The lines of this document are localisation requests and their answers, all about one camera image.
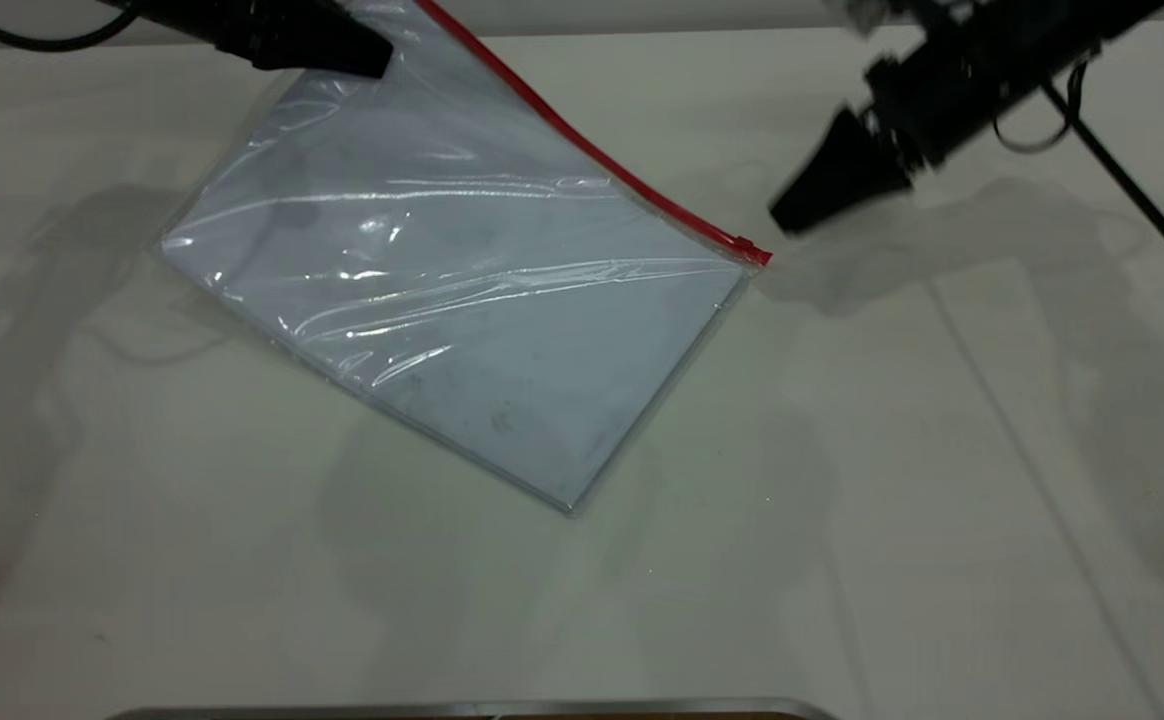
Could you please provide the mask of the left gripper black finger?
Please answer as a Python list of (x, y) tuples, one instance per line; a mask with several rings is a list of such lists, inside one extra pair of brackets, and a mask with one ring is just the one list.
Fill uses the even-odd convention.
[(378, 36), (350, 40), (275, 36), (250, 44), (250, 63), (262, 70), (329, 70), (379, 79), (390, 60), (391, 42)]
[(288, 1), (285, 47), (308, 59), (390, 59), (393, 42), (362, 23), (340, 1)]

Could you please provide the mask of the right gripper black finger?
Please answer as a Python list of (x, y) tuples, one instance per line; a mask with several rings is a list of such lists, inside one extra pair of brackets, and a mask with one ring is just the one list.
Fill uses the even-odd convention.
[(771, 201), (771, 219), (782, 229), (812, 229), (892, 192), (893, 156), (844, 106), (805, 167)]
[(778, 227), (802, 234), (893, 193), (911, 190), (907, 170), (875, 149), (819, 149), (778, 195)]

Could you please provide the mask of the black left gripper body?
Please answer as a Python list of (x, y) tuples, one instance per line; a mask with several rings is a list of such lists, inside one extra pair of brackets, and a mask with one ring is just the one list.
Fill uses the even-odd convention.
[(276, 1), (132, 1), (139, 17), (201, 40), (253, 67), (285, 69), (276, 45)]

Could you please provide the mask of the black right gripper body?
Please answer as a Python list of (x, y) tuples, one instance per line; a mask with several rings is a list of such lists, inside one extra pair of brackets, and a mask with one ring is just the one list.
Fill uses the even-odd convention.
[[(1076, 127), (1083, 81), (1102, 45), (1096, 40), (1063, 49), (1052, 41), (1031, 45), (978, 33), (931, 33), (904, 58), (885, 55), (867, 69), (873, 97), (863, 123), (902, 167), (942, 167), (986, 129), (1012, 152), (1044, 152)], [(1001, 117), (1049, 87), (1062, 70), (1069, 72), (1062, 124), (1044, 138), (1007, 138)]]

